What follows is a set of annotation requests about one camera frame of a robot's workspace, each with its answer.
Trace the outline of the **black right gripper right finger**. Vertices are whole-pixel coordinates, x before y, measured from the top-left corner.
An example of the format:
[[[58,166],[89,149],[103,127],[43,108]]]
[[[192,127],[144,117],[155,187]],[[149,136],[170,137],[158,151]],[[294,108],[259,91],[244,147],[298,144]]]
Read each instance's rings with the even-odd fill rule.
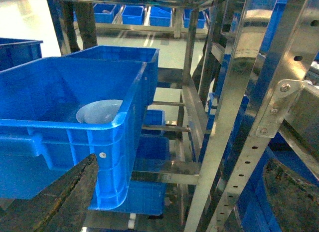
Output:
[[[319,187],[270,159],[263,170],[267,200],[283,232],[319,230]]]

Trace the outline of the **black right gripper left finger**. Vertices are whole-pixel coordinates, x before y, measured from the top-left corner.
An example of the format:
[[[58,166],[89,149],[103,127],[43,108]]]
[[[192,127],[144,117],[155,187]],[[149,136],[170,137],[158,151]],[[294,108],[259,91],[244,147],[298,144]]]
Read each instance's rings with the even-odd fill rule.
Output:
[[[2,232],[79,232],[95,191],[99,166],[90,154],[34,198],[13,202]]]

